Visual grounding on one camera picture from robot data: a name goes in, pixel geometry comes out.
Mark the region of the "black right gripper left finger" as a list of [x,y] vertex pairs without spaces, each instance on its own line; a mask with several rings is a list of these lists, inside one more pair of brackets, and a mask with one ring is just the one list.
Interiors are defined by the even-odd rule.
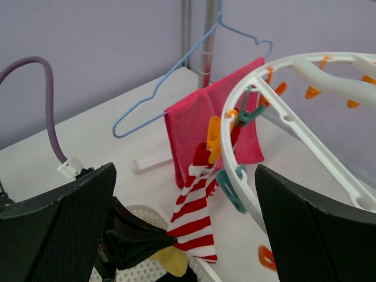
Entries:
[[89,281],[116,175],[108,163],[1,208],[1,281]]

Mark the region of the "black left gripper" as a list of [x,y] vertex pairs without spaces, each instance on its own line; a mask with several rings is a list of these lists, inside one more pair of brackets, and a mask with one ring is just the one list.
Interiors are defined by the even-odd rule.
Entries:
[[8,193],[5,191],[2,182],[0,182],[0,211],[4,208],[14,204],[15,202],[9,197]]

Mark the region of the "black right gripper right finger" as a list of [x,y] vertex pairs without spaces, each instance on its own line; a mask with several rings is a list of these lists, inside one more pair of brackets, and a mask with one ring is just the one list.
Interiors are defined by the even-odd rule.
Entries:
[[375,281],[375,213],[262,164],[254,177],[280,281]]

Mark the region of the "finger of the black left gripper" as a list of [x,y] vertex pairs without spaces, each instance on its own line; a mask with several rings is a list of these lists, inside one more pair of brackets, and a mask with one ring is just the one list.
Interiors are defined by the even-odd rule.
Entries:
[[118,270],[132,268],[176,243],[176,237],[135,216],[117,197],[112,197],[102,248],[106,259]]

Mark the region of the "teal clothes peg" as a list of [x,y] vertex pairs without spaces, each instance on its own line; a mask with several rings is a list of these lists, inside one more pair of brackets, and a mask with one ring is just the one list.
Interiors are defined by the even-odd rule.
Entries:
[[216,174],[216,182],[221,187],[222,191],[224,191],[224,194],[227,196],[227,198],[232,202],[237,211],[241,214],[246,214],[247,209],[239,199],[225,169],[218,171],[218,173]]

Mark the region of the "white round clip hanger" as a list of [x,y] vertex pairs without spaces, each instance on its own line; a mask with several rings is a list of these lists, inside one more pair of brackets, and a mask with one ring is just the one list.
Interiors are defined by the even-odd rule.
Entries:
[[317,67],[325,56],[324,52],[304,53],[284,57],[255,69],[245,76],[228,95],[221,113],[220,144],[223,165],[229,181],[241,203],[262,231],[266,231],[257,196],[249,188],[246,171],[238,164],[233,153],[230,137],[230,124],[234,120],[227,117],[242,97],[246,87],[262,94],[278,112],[281,121],[286,124],[321,162],[342,189],[347,193],[353,206],[368,212],[375,212],[375,197],[361,184],[353,174],[327,149],[316,135],[301,121],[278,94],[263,79],[268,68],[275,71],[290,68],[301,76],[313,88],[338,94],[348,100],[375,109],[375,85],[358,79],[339,78],[329,75]]

